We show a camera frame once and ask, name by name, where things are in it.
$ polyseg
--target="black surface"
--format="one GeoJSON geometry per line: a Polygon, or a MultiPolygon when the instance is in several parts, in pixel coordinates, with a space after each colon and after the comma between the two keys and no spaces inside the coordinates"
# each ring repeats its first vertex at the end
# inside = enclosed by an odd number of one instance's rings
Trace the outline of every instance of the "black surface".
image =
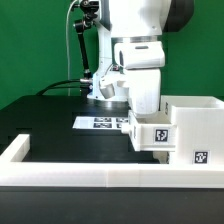
{"type": "Polygon", "coordinates": [[[0,111],[0,152],[18,134],[31,134],[25,161],[153,163],[151,152],[135,152],[119,130],[73,129],[76,116],[127,117],[128,108],[108,110],[81,97],[25,96],[0,111]]]}
{"type": "Polygon", "coordinates": [[[0,188],[4,224],[223,224],[223,190],[0,188]]]}

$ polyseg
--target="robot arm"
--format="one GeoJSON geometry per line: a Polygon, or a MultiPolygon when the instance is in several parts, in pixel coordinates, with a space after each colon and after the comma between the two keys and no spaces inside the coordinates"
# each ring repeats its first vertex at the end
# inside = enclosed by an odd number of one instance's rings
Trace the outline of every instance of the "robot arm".
{"type": "Polygon", "coordinates": [[[160,102],[159,68],[165,65],[157,37],[163,31],[179,31],[193,14],[194,0],[80,2],[99,3],[98,17],[94,19],[99,34],[99,69],[93,75],[93,90],[88,98],[128,100],[137,118],[156,114],[160,102]],[[109,69],[114,62],[120,72],[109,69]]]}

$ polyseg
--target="green background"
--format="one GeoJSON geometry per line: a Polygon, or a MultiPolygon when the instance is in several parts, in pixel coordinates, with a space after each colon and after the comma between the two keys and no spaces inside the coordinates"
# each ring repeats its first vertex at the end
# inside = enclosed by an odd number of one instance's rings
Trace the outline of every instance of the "green background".
{"type": "MultiPolygon", "coordinates": [[[[65,22],[70,0],[0,2],[0,108],[23,95],[67,79],[65,22]]],[[[224,1],[195,0],[195,13],[178,33],[164,34],[166,67],[162,94],[224,95],[224,1]]],[[[82,63],[70,17],[72,78],[82,76],[82,63]]],[[[85,33],[90,68],[98,66],[96,29],[85,33]]],[[[48,94],[66,94],[54,90],[48,94]]]]}

